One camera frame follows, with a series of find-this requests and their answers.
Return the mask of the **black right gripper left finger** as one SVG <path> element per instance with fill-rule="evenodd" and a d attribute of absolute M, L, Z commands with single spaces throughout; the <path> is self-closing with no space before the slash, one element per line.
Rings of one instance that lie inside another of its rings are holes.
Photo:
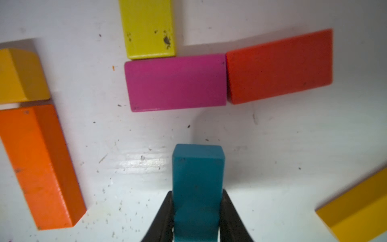
<path fill-rule="evenodd" d="M 173 228 L 174 204 L 169 191 L 141 242 L 172 242 Z"/>

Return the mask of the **teal long block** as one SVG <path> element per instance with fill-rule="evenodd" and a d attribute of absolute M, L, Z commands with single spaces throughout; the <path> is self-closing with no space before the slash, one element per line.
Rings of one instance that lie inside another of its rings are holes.
<path fill-rule="evenodd" d="M 172 196 L 176 242 L 218 240 L 224 166 L 221 146 L 175 146 Z"/>

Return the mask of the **magenta block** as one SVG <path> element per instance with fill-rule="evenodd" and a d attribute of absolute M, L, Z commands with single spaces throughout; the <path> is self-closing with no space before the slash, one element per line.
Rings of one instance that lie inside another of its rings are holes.
<path fill-rule="evenodd" d="M 225 106 L 224 54 L 155 58 L 126 62 L 132 112 Z"/>

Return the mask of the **red block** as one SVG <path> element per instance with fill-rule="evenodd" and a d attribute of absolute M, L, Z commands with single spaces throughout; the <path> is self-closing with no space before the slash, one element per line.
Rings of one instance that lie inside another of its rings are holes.
<path fill-rule="evenodd" d="M 333 30 L 232 50 L 226 59 L 233 104 L 328 86 L 333 82 Z"/>

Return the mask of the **lime yellow block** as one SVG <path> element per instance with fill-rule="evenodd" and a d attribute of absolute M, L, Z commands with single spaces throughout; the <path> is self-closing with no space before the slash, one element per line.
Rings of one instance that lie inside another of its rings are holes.
<path fill-rule="evenodd" d="M 173 1 L 119 1 L 128 59 L 176 55 Z"/>

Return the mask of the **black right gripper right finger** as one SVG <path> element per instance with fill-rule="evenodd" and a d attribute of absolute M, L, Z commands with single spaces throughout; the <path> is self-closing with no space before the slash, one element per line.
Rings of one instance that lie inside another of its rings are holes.
<path fill-rule="evenodd" d="M 225 189 L 222 192 L 219 227 L 220 242 L 254 242 Z"/>

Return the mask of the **amber long block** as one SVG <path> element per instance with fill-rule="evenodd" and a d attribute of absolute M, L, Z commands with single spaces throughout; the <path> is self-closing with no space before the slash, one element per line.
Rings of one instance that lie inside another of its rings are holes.
<path fill-rule="evenodd" d="M 340 242 L 369 242 L 387 231 L 387 168 L 359 182 L 316 211 Z"/>

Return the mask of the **orange block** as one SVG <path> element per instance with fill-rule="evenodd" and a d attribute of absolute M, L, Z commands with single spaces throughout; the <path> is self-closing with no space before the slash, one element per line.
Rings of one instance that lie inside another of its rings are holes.
<path fill-rule="evenodd" d="M 38 230 L 74 227 L 87 209 L 55 107 L 2 110 L 1 139 Z"/>

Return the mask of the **small amber block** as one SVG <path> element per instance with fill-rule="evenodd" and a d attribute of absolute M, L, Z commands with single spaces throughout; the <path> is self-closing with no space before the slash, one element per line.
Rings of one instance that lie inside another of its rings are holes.
<path fill-rule="evenodd" d="M 39 56 L 22 49 L 1 49 L 1 104 L 50 98 Z"/>

